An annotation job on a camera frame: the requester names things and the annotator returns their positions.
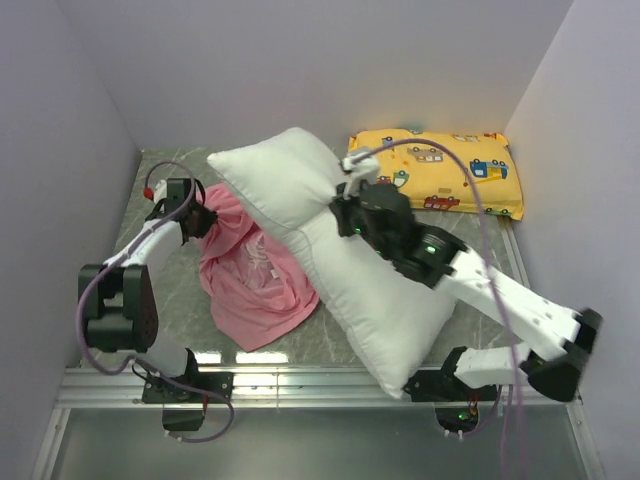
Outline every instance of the marble surface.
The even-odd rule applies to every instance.
[[[122,221],[115,251],[120,251],[142,227],[151,204],[142,196],[144,178],[148,170],[161,160],[174,160],[190,168],[202,183],[219,182],[205,159],[212,150],[204,148],[145,150],[133,185],[132,194]],[[182,176],[177,167],[157,169],[151,185],[170,176]],[[476,215],[452,212],[417,211],[419,221],[441,226],[462,238],[480,251],[481,236]],[[496,217],[487,216],[490,226],[493,265],[513,275],[507,250]],[[189,346],[200,363],[335,365],[361,364],[349,346],[346,335],[324,305],[298,328],[270,345],[255,352],[243,352],[229,337],[219,332],[209,310],[209,296],[202,290],[198,278],[199,252],[193,245],[185,245],[166,263],[154,294],[161,329],[180,343]],[[452,318],[445,324],[425,365],[441,363],[454,347],[467,345],[488,348],[507,345],[504,329],[474,308],[459,302]],[[115,365],[122,358],[118,354],[98,353],[105,365]]]

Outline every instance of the graphic print on pink cloth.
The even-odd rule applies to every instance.
[[[225,185],[205,193],[218,222],[194,242],[202,253],[200,282],[218,329],[252,351],[302,323],[318,294],[289,251],[265,235]]]

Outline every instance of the wall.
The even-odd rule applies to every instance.
[[[638,477],[640,9],[576,0],[506,130],[533,286],[606,324],[582,388],[613,480]]]
[[[113,247],[136,149],[48,0],[0,4],[0,465],[28,478],[76,353],[77,272]]]
[[[571,0],[59,0],[139,145],[503,130]]]

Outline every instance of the pink cloth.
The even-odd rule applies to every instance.
[[[289,251],[265,235],[225,185],[206,189],[205,206],[218,213],[196,241],[211,315],[244,350],[263,347],[302,323],[318,294]]]

